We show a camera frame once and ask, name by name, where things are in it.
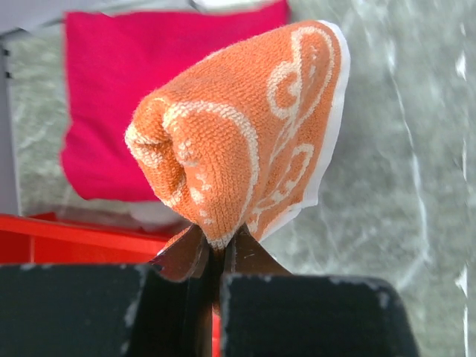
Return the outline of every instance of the gray marble countertop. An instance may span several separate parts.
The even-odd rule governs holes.
[[[298,273],[388,280],[422,356],[476,355],[476,1],[290,3],[294,20],[341,26],[352,68],[321,202],[264,246]],[[60,32],[8,48],[25,213],[85,208],[84,219],[116,222],[126,205],[83,201],[58,163],[68,120]]]

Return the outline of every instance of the orange towel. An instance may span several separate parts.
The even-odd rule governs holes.
[[[318,203],[341,125],[350,55],[327,22],[217,51],[145,97],[126,143],[157,197],[223,249]]]

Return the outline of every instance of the terry cloth fabric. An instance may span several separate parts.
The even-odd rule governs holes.
[[[210,52],[287,23],[286,0],[228,15],[69,13],[65,20],[71,127],[61,154],[84,199],[156,201],[123,135],[141,100]]]
[[[155,194],[222,250],[318,203],[341,125],[350,54],[305,21],[217,51],[146,96],[125,140]]]

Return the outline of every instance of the pink cloth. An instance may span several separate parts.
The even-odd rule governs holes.
[[[211,52],[284,25],[288,15],[286,0],[225,16],[69,13],[71,127],[61,160],[73,188],[84,199],[157,200],[123,140],[135,107]]]

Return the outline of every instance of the towel fold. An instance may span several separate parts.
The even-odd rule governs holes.
[[[219,50],[145,97],[126,144],[155,195],[223,249],[318,203],[341,125],[350,55],[327,22]]]

